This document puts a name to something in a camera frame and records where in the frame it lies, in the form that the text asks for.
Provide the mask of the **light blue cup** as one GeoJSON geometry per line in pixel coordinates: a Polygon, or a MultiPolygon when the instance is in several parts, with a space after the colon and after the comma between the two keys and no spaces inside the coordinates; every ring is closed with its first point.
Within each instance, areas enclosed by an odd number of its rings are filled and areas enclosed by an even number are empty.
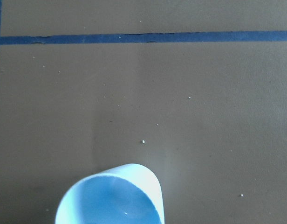
{"type": "Polygon", "coordinates": [[[163,224],[160,182],[147,167],[125,164],[85,177],[64,194],[56,224],[163,224]]]}

